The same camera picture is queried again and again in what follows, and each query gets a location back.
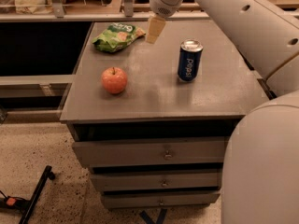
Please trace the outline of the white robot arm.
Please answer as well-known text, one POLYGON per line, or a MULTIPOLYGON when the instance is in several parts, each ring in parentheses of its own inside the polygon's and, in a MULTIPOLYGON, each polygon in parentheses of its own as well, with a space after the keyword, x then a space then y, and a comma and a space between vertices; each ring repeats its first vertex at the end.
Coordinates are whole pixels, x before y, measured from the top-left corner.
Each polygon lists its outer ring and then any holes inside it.
MULTIPOLYGON (((272 100, 235 127, 224 157, 222 224, 299 224, 299 20, 267 0, 194 0, 272 100)), ((182 0, 149 0, 172 16, 182 0)))

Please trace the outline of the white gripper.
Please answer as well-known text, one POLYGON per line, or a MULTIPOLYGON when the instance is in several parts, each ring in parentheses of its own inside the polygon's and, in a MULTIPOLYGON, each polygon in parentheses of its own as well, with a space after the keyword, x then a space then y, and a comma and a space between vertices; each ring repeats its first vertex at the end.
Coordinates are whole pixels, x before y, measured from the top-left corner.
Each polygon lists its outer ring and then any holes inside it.
POLYGON ((165 27, 165 19, 171 17, 181 6, 183 0, 149 0, 149 7, 156 15, 148 19, 146 41, 154 44, 165 27))

